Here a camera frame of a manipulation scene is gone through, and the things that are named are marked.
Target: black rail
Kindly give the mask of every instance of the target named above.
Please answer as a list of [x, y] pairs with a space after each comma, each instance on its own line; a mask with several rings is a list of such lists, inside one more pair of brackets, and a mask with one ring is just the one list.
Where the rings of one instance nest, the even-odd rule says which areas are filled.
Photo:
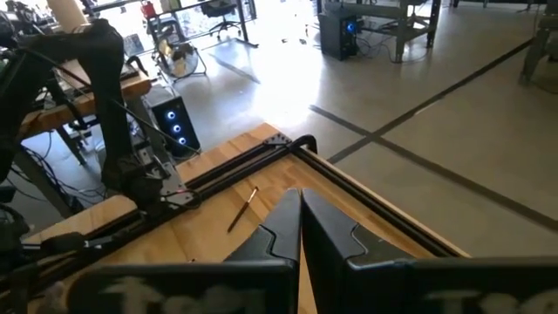
[[[458, 252], [449, 248], [421, 228], [408, 222], [403, 216], [390, 210], [381, 201], [368, 194], [354, 182], [344, 178], [340, 173], [323, 164], [314, 154], [310, 153], [316, 153], [316, 150], [316, 139], [311, 135], [304, 135], [297, 140], [285, 144], [262, 143], [187, 182], [187, 187], [196, 191], [199, 197], [199, 199], [194, 199], [190, 202], [205, 201], [275, 161], [280, 160], [282, 157], [293, 154], [435, 256], [459, 256]], [[33, 281], [29, 287], [29, 295], [37, 295], [37, 293], [47, 289], [55, 282], [67, 278], [101, 258], [121, 249], [129, 242], [156, 229], [163, 223], [171, 221], [174, 217], [191, 209], [192, 207], [188, 206], [192, 205], [190, 202], [182, 208], [167, 211], [149, 220], [145, 220], [138, 210], [134, 210], [99, 229], [93, 230], [86, 235], [89, 240], [101, 236], [114, 236], [115, 240], [106, 244], [103, 249], [85, 250], [73, 255], [70, 260], [64, 260], [65, 264], [58, 266], [46, 275]], [[0, 293], [7, 292], [8, 290], [9, 285], [4, 280], [0, 283]], [[9, 294], [0, 298], [0, 309], [9, 309], [10, 304]]]

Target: concrete floor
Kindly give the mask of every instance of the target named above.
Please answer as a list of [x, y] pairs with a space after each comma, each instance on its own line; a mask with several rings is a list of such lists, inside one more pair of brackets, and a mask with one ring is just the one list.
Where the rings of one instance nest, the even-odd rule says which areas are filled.
[[[208, 75], [175, 88], [204, 149], [262, 122], [293, 138], [311, 133], [324, 158], [473, 256], [556, 255], [558, 150], [549, 144], [558, 109], [555, 96], [517, 84], [525, 51], [405, 115], [529, 40], [534, 14], [516, 9], [444, 8], [434, 49], [425, 55], [425, 38], [414, 40], [403, 65], [386, 50], [346, 62], [325, 58], [312, 31], [300, 44], [303, 31], [281, 31], [278, 20], [262, 18], [249, 28], [260, 48], [227, 42], [205, 49]], [[542, 63], [538, 77], [550, 66]], [[41, 153], [45, 136], [25, 144]], [[53, 139], [55, 172], [95, 188], [94, 157], [83, 169]], [[49, 204], [21, 195], [15, 207], [37, 229], [59, 220]]]

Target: chair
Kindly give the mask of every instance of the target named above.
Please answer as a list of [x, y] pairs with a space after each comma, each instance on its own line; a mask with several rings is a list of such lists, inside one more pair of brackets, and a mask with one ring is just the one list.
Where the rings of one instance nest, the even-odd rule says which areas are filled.
[[230, 27], [238, 30], [238, 35], [241, 35], [241, 29], [234, 22], [227, 21], [225, 16], [235, 12], [236, 3], [231, 3], [229, 0], [213, 1], [201, 5], [201, 12], [207, 17], [222, 17], [223, 21], [215, 25], [209, 30], [209, 35], [217, 31], [217, 39], [221, 39], [221, 31], [226, 31]]
[[521, 71], [523, 83], [531, 81], [541, 58], [548, 56], [548, 61], [558, 61], [558, 38], [551, 38], [553, 32], [558, 32], [558, 0], [548, 0], [544, 16], [539, 22], [533, 43], [525, 57]]

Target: wooden table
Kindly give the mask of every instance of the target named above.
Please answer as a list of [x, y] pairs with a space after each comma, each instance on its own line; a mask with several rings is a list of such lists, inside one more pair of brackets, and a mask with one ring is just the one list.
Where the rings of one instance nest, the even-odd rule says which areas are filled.
[[[85, 71], [79, 66], [77, 61], [67, 63], [65, 68], [84, 81], [89, 82], [87, 74], [85, 74]], [[70, 81], [77, 88], [81, 87], [80, 83], [74, 82], [72, 79]], [[147, 75], [139, 72], [139, 76], [123, 80], [121, 86], [124, 99], [136, 99], [149, 92], [151, 81]], [[93, 101], [92, 93], [77, 97], [74, 104], [83, 116], [95, 114], [95, 102]], [[29, 113], [25, 117], [24, 122], [21, 124], [20, 133], [24, 134], [25, 138], [28, 138], [54, 130], [74, 120], [75, 118], [66, 106], [57, 106], [46, 111], [36, 111]]]
[[[65, 68], [84, 81], [89, 82], [87, 74], [85, 74], [85, 71], [81, 68], [78, 61], [74, 60], [66, 63]], [[80, 83], [72, 81], [72, 79], [69, 79], [69, 81], [74, 87], [80, 88], [82, 86]], [[149, 92], [151, 89], [151, 81], [147, 75], [139, 72], [139, 76], [122, 81], [121, 87], [126, 102], [137, 102], [141, 101], [141, 96]], [[74, 105], [84, 117], [95, 113], [95, 101], [92, 93], [77, 97], [74, 101]], [[65, 124], [74, 120], [75, 117], [67, 106], [56, 106], [49, 110], [29, 113], [20, 127], [19, 137], [23, 140], [43, 132], [56, 130], [60, 138], [62, 138], [76, 157], [79, 164], [84, 165], [84, 157], [64, 128]], [[66, 198], [55, 185], [52, 184], [51, 179], [44, 173], [44, 170], [25, 150], [22, 149], [21, 152], [16, 155], [15, 162], [63, 217], [67, 218], [75, 214]]]
[[[203, 153], [193, 160], [180, 164], [177, 167], [178, 173], [183, 181], [193, 179], [241, 152], [260, 144], [277, 132], [274, 127], [263, 124], [251, 132], [244, 133], [211, 151]], [[257, 186], [260, 192], [256, 194], [249, 210], [238, 221], [235, 229], [227, 234], [228, 225], [234, 219], [238, 208], [250, 195], [254, 186]], [[306, 163], [293, 155], [289, 155], [211, 197], [200, 208], [186, 212], [159, 226], [154, 231], [143, 235], [123, 249], [95, 263], [92, 267], [127, 263], [186, 263], [192, 259], [195, 259], [196, 262], [221, 262], [250, 236], [257, 225], [265, 219], [269, 211], [281, 199], [287, 188], [312, 188], [342, 209], [344, 213], [378, 236], [383, 237], [386, 241], [416, 257], [432, 257], [426, 249], [371, 212], [341, 188], [322, 177]], [[394, 211], [401, 212], [400, 209], [395, 208], [379, 195], [375, 196], [384, 201]], [[70, 231], [87, 233], [131, 210], [134, 210], [134, 204], [131, 201], [124, 196], [114, 196], [63, 222], [57, 223], [29, 238], [28, 242], [41, 242], [51, 236]], [[421, 226], [419, 222], [414, 221], [408, 215], [405, 216]], [[466, 252], [451, 245], [440, 236], [435, 236], [440, 241], [453, 247], [462, 256], [467, 256]], [[303, 254], [301, 258], [299, 313], [316, 313]], [[80, 273], [67, 278], [65, 283], [71, 284]], [[36, 306], [37, 301], [30, 304], [30, 313]]]

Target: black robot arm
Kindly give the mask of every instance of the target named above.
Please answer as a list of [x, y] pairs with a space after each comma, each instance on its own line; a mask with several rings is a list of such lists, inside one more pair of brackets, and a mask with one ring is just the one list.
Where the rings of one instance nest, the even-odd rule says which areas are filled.
[[80, 33], [37, 35], [18, 41], [15, 56], [0, 73], [0, 181], [10, 171], [19, 145], [17, 137], [25, 115], [38, 91], [45, 86], [55, 65], [77, 59], [89, 76], [96, 113], [105, 140], [106, 160], [102, 181], [117, 191], [138, 176], [142, 166], [133, 153], [128, 132], [120, 73], [124, 64], [124, 45], [120, 34], [104, 19], [85, 26]]

